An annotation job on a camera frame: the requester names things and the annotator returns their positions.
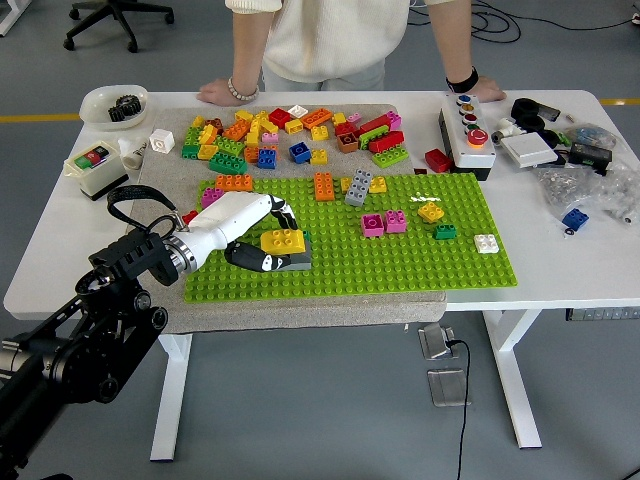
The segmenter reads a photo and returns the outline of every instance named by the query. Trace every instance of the blue block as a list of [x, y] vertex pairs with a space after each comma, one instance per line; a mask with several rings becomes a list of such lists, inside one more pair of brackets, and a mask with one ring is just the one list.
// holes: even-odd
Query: blue block
[[258, 153], [258, 168], [269, 168], [275, 170], [276, 168], [276, 151], [260, 149]]
[[584, 225], [587, 220], [589, 220], [589, 217], [587, 215], [582, 213], [577, 208], [574, 208], [562, 219], [562, 223], [564, 223], [570, 229], [578, 231], [578, 229], [582, 225]]
[[304, 163], [311, 160], [311, 150], [304, 142], [296, 143], [289, 147], [289, 153], [296, 163]]

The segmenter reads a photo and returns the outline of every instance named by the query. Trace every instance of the electrical cord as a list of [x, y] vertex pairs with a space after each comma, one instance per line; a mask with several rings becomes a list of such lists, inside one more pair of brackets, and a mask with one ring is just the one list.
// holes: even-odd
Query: electrical cord
[[469, 399], [469, 370], [471, 369], [471, 350], [469, 350], [469, 345], [464, 340], [449, 340], [445, 342], [445, 345], [448, 348], [451, 348], [453, 345], [462, 344], [467, 348], [467, 375], [466, 375], [466, 385], [464, 389], [464, 408], [462, 413], [462, 430], [460, 431], [460, 448], [458, 450], [458, 476], [456, 480], [460, 480], [460, 474], [462, 473], [462, 445], [464, 442], [464, 431], [467, 427], [467, 401]]
[[638, 473], [640, 473], [640, 468], [634, 470], [633, 472], [631, 472], [629, 475], [627, 475], [626, 477], [624, 477], [622, 480], [629, 480], [631, 477], [635, 477]]
[[[422, 15], [425, 17], [429, 16], [428, 13], [424, 13], [416, 10], [415, 8], [417, 8], [417, 6], [414, 4], [415, 2], [410, 6], [410, 12], [413, 12], [417, 15]], [[548, 23], [555, 27], [562, 28], [563, 30], [568, 30], [572, 32], [589, 32], [589, 31], [595, 31], [595, 30], [604, 30], [607, 28], [615, 28], [615, 27], [619, 27], [621, 25], [625, 25], [627, 23], [633, 22], [633, 20], [625, 20], [623, 22], [615, 23], [613, 25], [605, 25], [600, 27], [588, 27], [588, 28], [567, 27], [566, 25], [561, 25], [557, 22], [553, 22], [551, 20], [547, 20], [544, 18], [524, 17], [521, 15], [515, 15], [513, 13], [507, 13], [503, 10], [500, 10], [499, 8], [496, 8], [490, 5], [488, 2], [485, 2], [484, 0], [475, 0], [474, 3], [472, 4], [472, 7], [474, 8], [474, 10], [472, 11], [473, 19], [482, 20], [482, 22], [484, 23], [484, 26], [478, 27], [476, 25], [473, 25], [471, 36], [473, 38], [477, 38], [478, 40], [483, 40], [485, 42], [490, 42], [490, 43], [514, 43], [518, 41], [522, 36], [522, 29], [520, 28], [520, 25], [518, 24], [516, 19]], [[488, 9], [488, 11], [478, 10], [479, 8]], [[489, 25], [491, 23], [490, 20], [494, 20], [494, 21], [499, 20], [504, 24], [504, 26], [499, 28], [489, 28]], [[423, 22], [423, 23], [407, 22], [407, 25], [424, 26], [424, 25], [429, 25], [430, 23], [431, 23], [430, 21]], [[494, 40], [485, 36], [485, 34], [504, 34], [504, 33], [507, 33], [509, 30], [511, 30], [512, 27], [516, 29], [515, 38], [507, 39], [507, 40]]]

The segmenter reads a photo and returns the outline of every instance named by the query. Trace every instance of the red button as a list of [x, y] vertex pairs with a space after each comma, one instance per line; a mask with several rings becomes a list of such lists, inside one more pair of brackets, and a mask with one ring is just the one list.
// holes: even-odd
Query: red button
[[487, 140], [489, 140], [489, 135], [479, 128], [469, 130], [469, 133], [467, 133], [467, 142], [469, 142], [469, 145], [472, 147], [481, 147]]
[[472, 113], [467, 113], [464, 117], [462, 117], [462, 123], [465, 125], [471, 125], [472, 123], [478, 123], [478, 117], [476, 117]]

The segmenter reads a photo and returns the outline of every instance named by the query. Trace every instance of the hand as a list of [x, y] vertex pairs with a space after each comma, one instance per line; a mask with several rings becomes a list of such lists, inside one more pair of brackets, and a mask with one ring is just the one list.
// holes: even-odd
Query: hand
[[465, 93], [477, 96], [480, 102], [495, 102], [507, 98], [507, 94], [500, 90], [495, 80], [489, 77], [483, 77], [482, 75], [478, 79], [478, 83]]
[[221, 107], [238, 107], [249, 102], [243, 102], [231, 95], [228, 86], [228, 79], [218, 78], [211, 83], [200, 87], [200, 93], [196, 98], [202, 102], [209, 102]]

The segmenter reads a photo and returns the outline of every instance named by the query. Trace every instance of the white box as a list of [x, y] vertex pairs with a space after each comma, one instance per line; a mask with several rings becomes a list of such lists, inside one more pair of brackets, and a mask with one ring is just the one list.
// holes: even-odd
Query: white box
[[129, 179], [118, 149], [102, 141], [69, 157], [62, 171], [66, 177], [75, 178], [82, 193], [91, 200], [97, 200]]

